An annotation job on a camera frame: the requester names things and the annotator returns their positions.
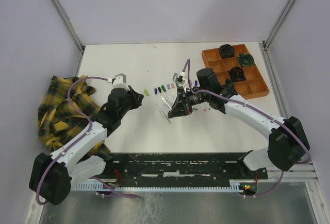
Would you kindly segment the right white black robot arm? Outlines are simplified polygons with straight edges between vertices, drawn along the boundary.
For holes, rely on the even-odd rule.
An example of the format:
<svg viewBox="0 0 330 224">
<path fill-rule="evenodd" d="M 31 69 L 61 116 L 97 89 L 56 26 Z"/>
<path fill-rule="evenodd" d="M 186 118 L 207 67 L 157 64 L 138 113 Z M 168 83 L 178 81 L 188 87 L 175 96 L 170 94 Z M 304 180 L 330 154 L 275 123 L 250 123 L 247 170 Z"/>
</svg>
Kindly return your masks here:
<svg viewBox="0 0 330 224">
<path fill-rule="evenodd" d="M 234 88 L 221 85 L 211 68 L 197 72 L 198 87 L 192 87 L 188 78 L 186 71 L 173 75 L 178 88 L 168 118 L 188 116 L 193 106 L 206 102 L 211 108 L 241 120 L 268 140 L 266 148 L 250 150 L 238 160 L 240 177 L 249 178 L 256 170 L 270 166 L 288 171 L 303 156 L 310 162 L 310 146 L 299 119 L 276 116 L 249 103 Z"/>
</svg>

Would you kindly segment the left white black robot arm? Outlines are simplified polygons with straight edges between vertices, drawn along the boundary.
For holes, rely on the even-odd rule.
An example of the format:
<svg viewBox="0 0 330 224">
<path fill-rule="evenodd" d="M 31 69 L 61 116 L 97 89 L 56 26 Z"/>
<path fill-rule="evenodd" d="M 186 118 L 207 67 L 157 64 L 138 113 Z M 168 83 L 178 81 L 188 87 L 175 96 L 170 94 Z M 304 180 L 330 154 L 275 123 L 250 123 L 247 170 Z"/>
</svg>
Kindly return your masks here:
<svg viewBox="0 0 330 224">
<path fill-rule="evenodd" d="M 142 105 L 143 94 L 132 89 L 114 88 L 108 100 L 88 126 L 62 148 L 49 155 L 39 154 L 34 161 L 29 188 L 36 193 L 37 203 L 58 205 L 76 185 L 101 175 L 110 177 L 114 165 L 100 156 L 83 157 L 99 142 L 109 137 L 121 124 L 125 114 Z"/>
</svg>

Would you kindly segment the yellow capped highlighter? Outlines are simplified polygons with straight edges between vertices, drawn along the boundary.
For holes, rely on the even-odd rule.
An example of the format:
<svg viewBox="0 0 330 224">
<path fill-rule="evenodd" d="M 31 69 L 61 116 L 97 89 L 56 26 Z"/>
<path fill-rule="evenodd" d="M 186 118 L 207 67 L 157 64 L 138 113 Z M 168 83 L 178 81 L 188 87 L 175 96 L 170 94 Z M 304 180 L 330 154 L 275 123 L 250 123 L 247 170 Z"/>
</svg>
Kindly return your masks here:
<svg viewBox="0 0 330 224">
<path fill-rule="evenodd" d="M 169 110 L 171 110 L 172 106 L 168 103 L 168 101 L 162 95 L 160 97 L 161 97 L 161 100 L 163 101 L 163 103 L 167 106 L 167 108 Z"/>
</svg>

